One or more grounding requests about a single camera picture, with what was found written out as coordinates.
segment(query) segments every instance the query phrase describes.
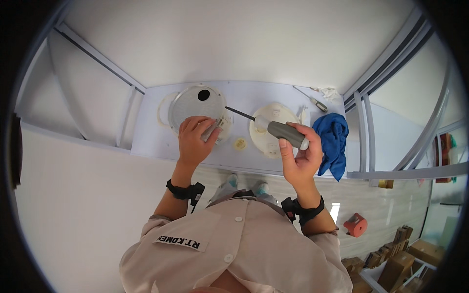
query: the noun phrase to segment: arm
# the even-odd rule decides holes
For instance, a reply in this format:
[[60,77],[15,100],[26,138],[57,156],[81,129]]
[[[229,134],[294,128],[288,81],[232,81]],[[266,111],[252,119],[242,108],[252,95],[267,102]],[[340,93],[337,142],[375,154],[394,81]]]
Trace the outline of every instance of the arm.
[[[216,128],[207,142],[200,137],[202,133],[215,123],[215,119],[205,116],[193,116],[187,118],[179,127],[179,160],[176,163],[171,183],[173,186],[186,188],[191,184],[192,174],[197,166],[210,154],[217,141],[221,129]],[[187,214],[189,200],[181,200],[173,197],[166,189],[163,198],[155,209],[154,215],[160,215],[174,221]]]
[[[296,157],[294,157],[290,142],[283,138],[279,139],[283,175],[295,189],[298,202],[302,208],[317,208],[321,201],[321,195],[316,188],[313,176],[322,162],[321,138],[310,127],[298,123],[287,122],[287,124],[303,133],[310,141],[310,146],[306,150],[299,150]],[[311,236],[332,232],[335,228],[334,220],[327,209],[324,208],[317,216],[306,222],[301,230],[304,235]]]

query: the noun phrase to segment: wearable device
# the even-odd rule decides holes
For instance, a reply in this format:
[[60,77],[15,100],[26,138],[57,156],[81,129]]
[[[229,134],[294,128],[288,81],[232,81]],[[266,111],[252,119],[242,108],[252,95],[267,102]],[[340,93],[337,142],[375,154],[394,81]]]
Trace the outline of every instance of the wearable device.
[[288,219],[292,222],[296,220],[296,215],[300,216],[300,225],[303,226],[317,216],[322,210],[324,209],[324,199],[321,196],[321,201],[319,202],[319,206],[317,208],[311,209],[304,209],[298,203],[298,199],[295,198],[294,200],[291,197],[287,197],[284,201],[282,201],[282,209],[287,214]]
[[171,183],[171,179],[166,183],[166,187],[171,191],[174,198],[177,199],[190,199],[190,205],[193,206],[191,214],[194,212],[197,203],[199,202],[202,193],[204,193],[205,186],[197,182],[196,184],[189,185],[187,188],[177,187]]

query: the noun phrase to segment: hand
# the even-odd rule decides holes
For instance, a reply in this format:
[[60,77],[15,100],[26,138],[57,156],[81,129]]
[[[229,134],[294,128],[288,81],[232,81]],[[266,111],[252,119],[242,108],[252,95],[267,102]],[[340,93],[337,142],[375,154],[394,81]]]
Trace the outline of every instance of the hand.
[[310,189],[311,185],[314,186],[313,176],[319,169],[323,157],[321,138],[310,127],[292,122],[287,122],[287,125],[296,128],[310,141],[310,145],[306,150],[299,150],[296,157],[293,157],[291,143],[284,138],[279,139],[283,176],[299,193],[305,189]]
[[188,117],[179,126],[179,160],[178,164],[194,169],[210,154],[221,129],[215,128],[204,142],[202,133],[215,123],[215,119],[206,116]]

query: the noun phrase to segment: pink shirt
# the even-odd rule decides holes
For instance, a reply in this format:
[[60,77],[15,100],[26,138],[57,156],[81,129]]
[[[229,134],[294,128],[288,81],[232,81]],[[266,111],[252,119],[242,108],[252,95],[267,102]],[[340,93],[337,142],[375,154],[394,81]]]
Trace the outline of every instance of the pink shirt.
[[225,270],[257,293],[352,291],[336,235],[303,236],[283,211],[250,196],[173,222],[151,217],[120,263],[127,293],[186,293]]

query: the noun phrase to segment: black hole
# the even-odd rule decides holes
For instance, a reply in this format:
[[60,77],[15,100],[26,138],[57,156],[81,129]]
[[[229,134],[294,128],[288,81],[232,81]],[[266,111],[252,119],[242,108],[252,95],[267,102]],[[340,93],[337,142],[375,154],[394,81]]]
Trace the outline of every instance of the black hole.
[[210,92],[208,90],[201,90],[197,95],[197,98],[199,98],[199,100],[201,101],[205,101],[206,99],[208,99],[209,96]]

